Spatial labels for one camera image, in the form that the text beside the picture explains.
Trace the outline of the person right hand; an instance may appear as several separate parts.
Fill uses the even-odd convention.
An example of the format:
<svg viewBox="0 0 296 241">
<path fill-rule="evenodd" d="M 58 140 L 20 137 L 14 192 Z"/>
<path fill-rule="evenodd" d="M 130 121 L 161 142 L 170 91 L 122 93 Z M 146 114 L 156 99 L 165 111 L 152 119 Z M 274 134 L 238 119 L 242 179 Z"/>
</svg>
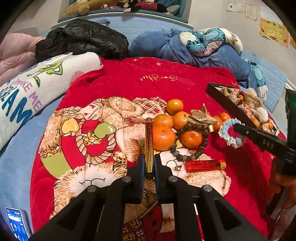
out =
<svg viewBox="0 0 296 241">
<path fill-rule="evenodd" d="M 272 166 L 271 166 L 271 175 L 269 178 L 269 188 L 274 194 L 279 194 L 282 187 L 289 189 L 288 198 L 283 206 L 283 209 L 289 209 L 294 207 L 295 201 L 296 201 L 295 176 L 288 176 L 288 175 L 279 173 L 277 171 L 277 159 L 273 159 Z"/>
</svg>

